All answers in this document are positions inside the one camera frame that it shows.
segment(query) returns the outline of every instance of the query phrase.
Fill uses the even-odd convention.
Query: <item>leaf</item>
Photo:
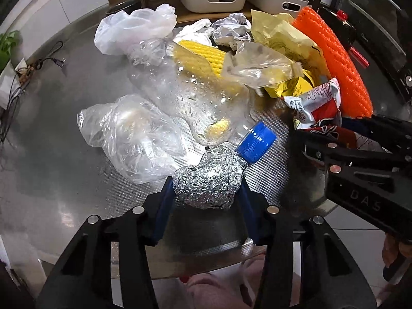
[[[11,49],[18,44],[19,37],[18,31],[12,31],[8,34],[1,34],[0,35],[0,51],[7,53],[8,55],[11,54]]]
[[[10,56],[5,52],[0,51],[0,73],[4,70],[9,60]]]

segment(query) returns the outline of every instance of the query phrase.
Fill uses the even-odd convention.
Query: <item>power cord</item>
[[[28,84],[30,84],[30,80],[34,73],[34,70],[40,70],[43,67],[44,61],[46,60],[53,61],[53,63],[55,63],[60,68],[63,67],[65,63],[65,59],[60,60],[60,59],[56,59],[52,57],[52,55],[55,54],[57,51],[59,51],[63,47],[63,45],[64,43],[62,41],[57,41],[53,45],[52,49],[49,51],[49,53],[47,54],[45,58],[38,59],[37,61],[34,62],[33,65],[28,65],[28,67],[22,67],[17,70],[12,80],[12,84],[10,86],[7,107],[0,115],[0,143],[1,144],[3,144],[4,141],[6,140],[7,134],[13,122],[14,114],[20,103],[20,95],[22,95],[25,92],[26,87],[28,86]],[[13,90],[14,80],[16,79],[16,76],[19,79],[18,81],[19,87]]]

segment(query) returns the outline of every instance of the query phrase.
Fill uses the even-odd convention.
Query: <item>aluminum foil ball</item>
[[[247,166],[234,150],[218,145],[205,152],[198,166],[178,169],[173,187],[178,198],[192,207],[229,209]]]

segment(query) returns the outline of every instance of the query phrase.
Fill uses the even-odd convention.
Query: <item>red button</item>
[[[336,14],[336,17],[339,18],[341,21],[348,20],[348,14],[346,14],[343,10],[339,10]]]

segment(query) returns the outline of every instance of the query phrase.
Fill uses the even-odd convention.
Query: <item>orange brush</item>
[[[349,54],[332,29],[310,7],[303,8],[292,25],[322,49],[332,77],[339,81],[342,114],[352,118],[370,117],[373,107],[366,87]]]

